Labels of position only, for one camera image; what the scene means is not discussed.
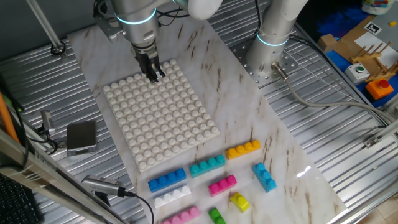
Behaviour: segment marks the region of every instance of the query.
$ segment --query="keyboard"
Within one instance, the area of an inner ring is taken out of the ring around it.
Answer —
[[[0,174],[0,224],[43,222],[31,189]]]

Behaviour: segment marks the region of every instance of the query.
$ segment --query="lego brick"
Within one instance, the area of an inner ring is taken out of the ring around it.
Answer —
[[[261,148],[260,142],[258,140],[254,140],[253,142],[248,142],[243,146],[238,146],[236,148],[228,149],[226,151],[226,155],[228,156],[228,159],[234,159],[239,156],[245,155],[249,152],[258,150],[260,148]]]
[[[397,25],[397,22],[396,21],[392,21],[392,22],[389,22],[388,25],[390,27],[393,27],[393,26]]]
[[[196,206],[190,207],[183,212],[174,215],[166,221],[163,221],[162,224],[183,224],[193,220],[194,218],[200,215],[199,209]]]
[[[229,200],[232,201],[232,203],[234,203],[234,205],[242,213],[244,213],[244,211],[246,211],[250,206],[249,202],[241,194],[239,194],[239,192],[236,192],[234,195],[232,195]]]
[[[263,163],[256,164],[252,170],[266,192],[276,188],[276,182],[271,178],[271,174],[266,170]]]
[[[191,193],[191,189],[189,188],[188,185],[184,185],[184,186],[174,189],[170,192],[167,192],[167,193],[165,193],[159,197],[156,197],[154,199],[155,208],[159,208],[163,205],[167,205],[168,203],[178,200],[190,193]]]
[[[218,195],[228,189],[230,189],[231,187],[234,187],[236,185],[237,181],[235,179],[234,175],[229,175],[227,178],[224,178],[222,180],[220,180],[217,183],[211,184],[208,187],[209,193],[212,197],[214,197],[215,195]]]
[[[176,61],[162,70],[157,83],[135,74],[103,87],[141,172],[220,134]]]
[[[223,155],[218,155],[214,158],[208,159],[207,161],[200,162],[189,167],[192,178],[198,177],[202,174],[215,170],[225,165],[225,159]]]
[[[153,193],[158,190],[162,190],[168,186],[171,186],[175,183],[183,181],[186,178],[187,178],[187,175],[185,175],[184,169],[181,168],[174,172],[170,172],[166,175],[163,175],[162,177],[159,177],[157,179],[153,179],[153,180],[149,181],[148,182],[149,190]]]
[[[215,224],[226,224],[224,218],[221,216],[217,208],[213,208],[209,211],[209,216]]]

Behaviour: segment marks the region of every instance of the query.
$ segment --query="cardboard box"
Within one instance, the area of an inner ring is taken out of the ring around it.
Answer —
[[[328,34],[321,36],[318,40],[319,47],[323,50],[324,53],[331,52],[337,45],[336,39],[333,35]]]

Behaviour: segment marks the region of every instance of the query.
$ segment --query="blue led ring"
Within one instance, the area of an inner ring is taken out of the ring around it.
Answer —
[[[123,22],[123,23],[125,23],[125,24],[129,24],[129,25],[139,25],[139,24],[143,24],[143,23],[145,23],[145,22],[148,22],[152,17],[155,16],[155,14],[156,14],[156,9],[154,10],[154,12],[153,12],[148,18],[146,18],[146,19],[144,19],[144,20],[142,20],[142,21],[137,21],[137,22],[129,22],[129,21],[122,20],[122,19],[120,19],[120,18],[118,17],[118,15],[116,15],[116,18],[118,18],[120,22]]]
[[[287,39],[285,42],[283,42],[283,43],[281,43],[281,44],[268,44],[267,42],[261,40],[259,34],[257,34],[257,37],[259,38],[259,40],[260,40],[263,44],[268,45],[268,46],[271,46],[271,47],[278,47],[278,46],[284,45],[284,44],[286,44],[286,42],[289,40],[289,39]]]

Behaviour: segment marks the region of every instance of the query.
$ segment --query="green button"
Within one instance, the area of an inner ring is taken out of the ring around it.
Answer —
[[[356,72],[358,73],[363,73],[363,71],[365,70],[362,66],[358,66],[355,68]]]

